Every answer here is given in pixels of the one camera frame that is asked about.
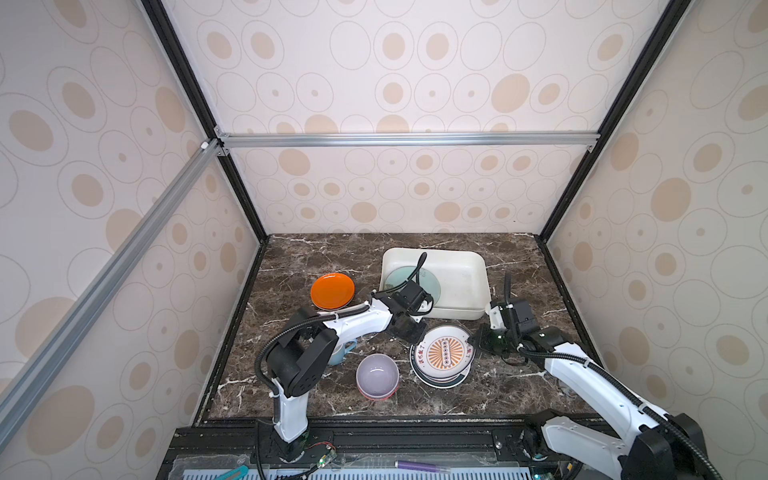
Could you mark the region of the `orange sunburst patterned plate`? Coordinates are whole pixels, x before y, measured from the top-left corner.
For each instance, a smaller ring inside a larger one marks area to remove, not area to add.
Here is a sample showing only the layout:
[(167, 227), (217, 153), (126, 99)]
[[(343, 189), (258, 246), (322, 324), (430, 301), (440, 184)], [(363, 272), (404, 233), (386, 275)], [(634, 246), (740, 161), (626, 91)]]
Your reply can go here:
[(469, 331), (459, 325), (445, 324), (429, 329), (422, 341), (409, 350), (416, 377), (437, 389), (451, 389), (463, 383), (475, 358), (469, 337)]

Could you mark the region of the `light green floral plate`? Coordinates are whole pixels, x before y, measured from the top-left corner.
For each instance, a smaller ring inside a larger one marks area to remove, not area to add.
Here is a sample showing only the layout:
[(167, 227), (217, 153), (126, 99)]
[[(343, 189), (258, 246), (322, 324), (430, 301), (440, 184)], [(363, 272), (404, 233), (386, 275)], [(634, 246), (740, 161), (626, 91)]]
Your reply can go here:
[[(395, 287), (405, 281), (407, 277), (415, 269), (414, 266), (402, 266), (391, 271), (385, 278), (382, 290)], [(421, 288), (432, 296), (433, 302), (437, 303), (440, 300), (442, 289), (438, 278), (429, 270), (422, 267), (419, 270), (417, 276), (413, 281), (421, 286)]]

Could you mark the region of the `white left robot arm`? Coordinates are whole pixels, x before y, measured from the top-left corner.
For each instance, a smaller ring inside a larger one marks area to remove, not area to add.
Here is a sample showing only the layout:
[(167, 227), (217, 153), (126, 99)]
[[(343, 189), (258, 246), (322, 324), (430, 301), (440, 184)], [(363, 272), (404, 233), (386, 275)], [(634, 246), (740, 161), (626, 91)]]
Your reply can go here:
[(257, 379), (273, 399), (276, 438), (286, 445), (306, 438), (309, 392), (321, 380), (337, 346), (380, 332), (418, 343), (426, 329), (421, 318), (432, 307), (431, 295), (409, 303), (396, 294), (336, 311), (300, 308), (254, 362)]

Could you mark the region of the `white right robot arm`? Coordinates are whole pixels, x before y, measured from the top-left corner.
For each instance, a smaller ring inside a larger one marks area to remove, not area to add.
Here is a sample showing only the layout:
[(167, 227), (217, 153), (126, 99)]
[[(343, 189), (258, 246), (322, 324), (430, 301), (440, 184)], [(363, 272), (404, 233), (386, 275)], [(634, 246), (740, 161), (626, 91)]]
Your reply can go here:
[(516, 333), (482, 326), (470, 345), (521, 355), (563, 382), (611, 427), (605, 434), (552, 409), (530, 416), (520, 437), (532, 461), (567, 456), (612, 479), (718, 479), (702, 428), (633, 392), (555, 328)]

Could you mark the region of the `white plastic bin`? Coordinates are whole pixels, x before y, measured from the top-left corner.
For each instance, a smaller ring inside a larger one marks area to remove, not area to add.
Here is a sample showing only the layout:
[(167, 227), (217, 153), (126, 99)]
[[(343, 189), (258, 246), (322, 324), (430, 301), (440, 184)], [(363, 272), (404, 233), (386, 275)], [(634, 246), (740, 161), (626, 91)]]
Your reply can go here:
[(491, 302), (486, 264), (471, 251), (391, 248), (382, 258), (380, 289), (394, 287), (414, 270), (422, 253), (418, 283), (434, 300), (427, 318), (479, 320)]

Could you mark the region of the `purple bowl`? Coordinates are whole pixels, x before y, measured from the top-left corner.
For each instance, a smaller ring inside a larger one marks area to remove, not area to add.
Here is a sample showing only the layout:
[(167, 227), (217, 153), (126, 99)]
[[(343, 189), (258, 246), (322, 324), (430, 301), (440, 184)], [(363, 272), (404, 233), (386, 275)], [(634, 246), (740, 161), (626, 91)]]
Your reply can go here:
[(359, 392), (367, 399), (379, 401), (390, 398), (398, 389), (400, 373), (396, 362), (384, 354), (365, 357), (356, 371)]

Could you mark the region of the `blue mug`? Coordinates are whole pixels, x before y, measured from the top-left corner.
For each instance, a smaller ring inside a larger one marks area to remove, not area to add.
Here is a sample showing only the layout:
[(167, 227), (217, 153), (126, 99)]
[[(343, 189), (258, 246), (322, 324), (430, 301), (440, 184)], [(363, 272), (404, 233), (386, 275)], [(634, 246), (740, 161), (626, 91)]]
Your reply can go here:
[(331, 357), (328, 361), (328, 365), (337, 366), (341, 364), (344, 361), (345, 356), (348, 353), (350, 353), (352, 350), (354, 350), (356, 346), (357, 346), (356, 340), (351, 340), (348, 342), (340, 342), (339, 344), (337, 344), (331, 354)]

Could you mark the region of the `purple pen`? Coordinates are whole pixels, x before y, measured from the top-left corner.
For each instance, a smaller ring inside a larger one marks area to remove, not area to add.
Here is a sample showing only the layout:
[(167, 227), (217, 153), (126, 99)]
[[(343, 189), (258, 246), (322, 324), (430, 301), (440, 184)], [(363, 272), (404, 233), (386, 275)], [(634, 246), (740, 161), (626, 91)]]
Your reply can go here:
[(439, 465), (423, 463), (423, 462), (405, 461), (405, 460), (397, 460), (395, 462), (395, 467), (397, 469), (402, 469), (402, 470), (419, 471), (419, 472), (427, 472), (427, 473), (435, 473), (435, 474), (448, 474), (451, 472), (450, 467), (439, 466)]

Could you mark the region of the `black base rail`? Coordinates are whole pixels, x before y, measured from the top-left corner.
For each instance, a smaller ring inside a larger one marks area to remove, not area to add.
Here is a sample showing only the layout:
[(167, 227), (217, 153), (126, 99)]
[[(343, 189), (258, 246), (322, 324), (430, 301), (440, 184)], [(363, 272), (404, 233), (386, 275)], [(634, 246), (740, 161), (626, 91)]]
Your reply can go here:
[[(522, 451), (521, 419), (501, 420), (374, 420), (372, 418), (314, 419), (304, 455), (294, 467), (304, 470), (322, 453), (337, 453), (334, 468), (391, 467), (400, 459), (459, 466), (520, 466), (556, 479), (573, 479), (581, 471), (561, 455), (534, 461)], [(160, 479), (177, 479), (187, 467), (227, 468), (240, 465), (283, 467), (271, 438), (271, 425), (262, 418), (211, 420), (183, 427), (173, 436), (159, 472)]]

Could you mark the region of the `teal handled tool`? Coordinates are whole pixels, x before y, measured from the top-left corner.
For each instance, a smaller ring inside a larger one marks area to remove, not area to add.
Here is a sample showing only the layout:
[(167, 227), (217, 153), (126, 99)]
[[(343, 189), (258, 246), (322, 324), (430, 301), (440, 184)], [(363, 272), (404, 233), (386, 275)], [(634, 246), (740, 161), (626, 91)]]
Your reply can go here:
[(250, 468), (246, 465), (241, 465), (235, 469), (224, 472), (214, 480), (241, 480), (248, 475), (249, 470)]

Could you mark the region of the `silver horizontal rail back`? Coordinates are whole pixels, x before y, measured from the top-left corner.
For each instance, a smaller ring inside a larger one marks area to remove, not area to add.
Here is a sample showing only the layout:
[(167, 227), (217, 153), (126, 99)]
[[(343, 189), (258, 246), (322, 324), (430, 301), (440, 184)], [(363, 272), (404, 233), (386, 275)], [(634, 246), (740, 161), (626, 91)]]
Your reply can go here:
[(593, 131), (426, 132), (426, 133), (317, 133), (234, 134), (220, 141), (228, 148), (330, 148), (330, 147), (448, 147), (509, 145), (594, 145)]

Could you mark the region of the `silver diagonal rail left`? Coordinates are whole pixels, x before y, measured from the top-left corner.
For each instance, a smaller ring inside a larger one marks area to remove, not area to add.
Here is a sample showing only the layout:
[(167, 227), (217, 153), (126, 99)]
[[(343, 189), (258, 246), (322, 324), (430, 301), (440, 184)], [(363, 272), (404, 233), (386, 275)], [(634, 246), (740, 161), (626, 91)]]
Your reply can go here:
[(197, 150), (21, 370), (1, 401), (2, 449), (32, 413), (222, 146), (221, 140), (211, 138)]

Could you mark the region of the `black vertical frame post right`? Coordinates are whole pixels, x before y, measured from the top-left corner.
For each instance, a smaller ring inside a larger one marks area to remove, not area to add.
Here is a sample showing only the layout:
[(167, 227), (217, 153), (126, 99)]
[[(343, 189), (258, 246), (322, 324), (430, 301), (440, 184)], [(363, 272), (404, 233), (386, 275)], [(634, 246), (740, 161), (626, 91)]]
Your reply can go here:
[(594, 165), (608, 145), (632, 102), (636, 99), (641, 87), (649, 77), (652, 69), (658, 63), (662, 52), (671, 41), (673, 34), (683, 21), (690, 7), (691, 0), (669, 1), (655, 27), (651, 30), (647, 41), (642, 45), (639, 55), (632, 65), (627, 79), (622, 84), (616, 98), (611, 104), (607, 115), (598, 129), (599, 138), (595, 145), (587, 150), (569, 180), (565, 190), (548, 218), (543, 230), (537, 237), (540, 244), (547, 244), (553, 237), (565, 214), (575, 200), (577, 194), (586, 182)]

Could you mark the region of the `black vertical frame post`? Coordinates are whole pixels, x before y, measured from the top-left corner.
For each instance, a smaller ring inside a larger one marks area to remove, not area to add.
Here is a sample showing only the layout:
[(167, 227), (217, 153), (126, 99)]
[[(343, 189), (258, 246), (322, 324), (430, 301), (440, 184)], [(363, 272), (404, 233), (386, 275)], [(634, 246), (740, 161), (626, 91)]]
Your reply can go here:
[(649, 77), (652, 69), (658, 63), (662, 52), (671, 41), (673, 34), (683, 21), (690, 7), (691, 0), (669, 1), (655, 27), (651, 30), (647, 41), (642, 45), (639, 55), (632, 65), (627, 79), (622, 84), (616, 98), (611, 104), (607, 115), (598, 129), (599, 138), (595, 145), (587, 150), (569, 180), (565, 190), (548, 218), (543, 230), (537, 237), (540, 244), (547, 244), (553, 237), (565, 214), (575, 200), (577, 194), (586, 182), (594, 165), (608, 145), (632, 102), (636, 99), (641, 87)]
[[(217, 130), (218, 123), (214, 118), (198, 77), (193, 71), (163, 2), (158, 0), (142, 0), (141, 5), (182, 86), (195, 117), (202, 126), (206, 138), (221, 140), (222, 136)], [(230, 153), (225, 151), (218, 156), (218, 160), (252, 231), (256, 235), (256, 239), (260, 243), (264, 243), (268, 240), (269, 235), (256, 212), (234, 159)]]

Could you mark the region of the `black vertical frame post left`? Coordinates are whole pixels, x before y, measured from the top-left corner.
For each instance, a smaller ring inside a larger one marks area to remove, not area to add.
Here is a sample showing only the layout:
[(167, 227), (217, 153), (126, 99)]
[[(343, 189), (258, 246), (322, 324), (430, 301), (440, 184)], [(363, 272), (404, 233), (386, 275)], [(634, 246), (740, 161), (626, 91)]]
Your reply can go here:
[[(217, 130), (218, 123), (214, 118), (198, 77), (193, 71), (163, 2), (158, 0), (142, 0), (141, 5), (182, 86), (195, 117), (202, 126), (206, 138), (221, 140), (222, 136)], [(269, 235), (256, 212), (234, 159), (230, 153), (225, 151), (218, 156), (218, 160), (252, 231), (256, 235), (256, 239), (260, 243), (264, 243), (268, 240)]]

